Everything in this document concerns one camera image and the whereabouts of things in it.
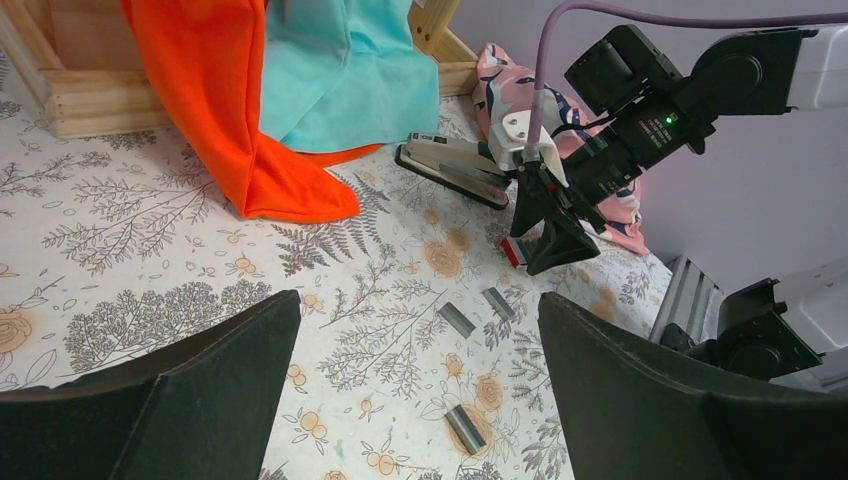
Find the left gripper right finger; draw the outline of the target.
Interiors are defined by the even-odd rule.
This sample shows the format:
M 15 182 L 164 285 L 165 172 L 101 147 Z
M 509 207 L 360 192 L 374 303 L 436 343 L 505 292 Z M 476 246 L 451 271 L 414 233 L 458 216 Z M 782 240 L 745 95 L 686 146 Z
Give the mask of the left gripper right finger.
M 843 479 L 847 401 L 730 373 L 555 293 L 538 326 L 578 479 Z

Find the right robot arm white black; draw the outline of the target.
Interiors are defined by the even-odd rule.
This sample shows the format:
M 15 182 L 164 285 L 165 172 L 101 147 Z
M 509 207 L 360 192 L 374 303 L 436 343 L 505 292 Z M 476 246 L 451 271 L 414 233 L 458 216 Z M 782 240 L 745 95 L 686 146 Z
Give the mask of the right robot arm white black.
M 502 246 L 531 275 L 598 255 L 590 230 L 599 205 L 682 147 L 696 154 L 722 116 L 782 115 L 843 106 L 831 67 L 843 25 L 744 32 L 711 45 L 688 75 L 633 25 L 620 25 L 581 55 L 566 79 L 601 130 L 566 157 L 515 156 L 518 196 Z M 769 381 L 820 366 L 847 346 L 847 261 L 766 278 L 723 301 L 715 338 L 696 343 L 678 324 L 661 344 L 717 368 Z

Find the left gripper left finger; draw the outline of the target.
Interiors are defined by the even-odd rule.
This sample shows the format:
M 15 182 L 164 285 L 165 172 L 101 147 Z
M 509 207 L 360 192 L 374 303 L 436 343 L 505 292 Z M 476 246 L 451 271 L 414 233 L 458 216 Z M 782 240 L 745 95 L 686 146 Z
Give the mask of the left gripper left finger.
M 256 479 L 301 322 L 294 290 L 139 358 L 1 396 L 5 479 Z

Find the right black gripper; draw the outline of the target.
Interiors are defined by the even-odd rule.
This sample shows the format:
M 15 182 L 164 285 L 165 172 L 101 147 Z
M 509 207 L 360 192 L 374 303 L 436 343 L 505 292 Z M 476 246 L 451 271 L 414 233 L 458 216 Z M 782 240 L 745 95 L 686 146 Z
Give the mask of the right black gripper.
M 578 218 L 596 232 L 608 228 L 619 232 L 637 229 L 641 201 L 638 177 L 643 173 L 640 160 L 639 154 L 618 144 L 596 155 L 585 148 L 573 152 L 563 167 L 569 185 L 562 191 L 571 203 L 566 210 L 554 205 L 540 170 L 517 173 L 510 236 L 521 237 L 543 223 L 542 234 L 530 247 L 526 268 L 529 275 L 600 255 L 599 247 Z

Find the staple strip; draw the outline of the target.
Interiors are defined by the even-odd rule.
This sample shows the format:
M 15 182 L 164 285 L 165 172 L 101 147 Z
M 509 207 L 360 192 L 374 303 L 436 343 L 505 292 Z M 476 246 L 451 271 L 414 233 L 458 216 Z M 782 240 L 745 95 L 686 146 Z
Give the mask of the staple strip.
M 481 431 L 475 426 L 462 405 L 456 405 L 448 410 L 445 419 L 469 455 L 478 454 L 487 445 Z
M 507 302 L 497 288 L 487 288 L 483 290 L 481 294 L 500 319 L 510 321 L 516 316 L 512 306 Z
M 451 302 L 446 302 L 442 305 L 438 310 L 438 314 L 464 339 L 468 339 L 476 329 L 476 325 Z

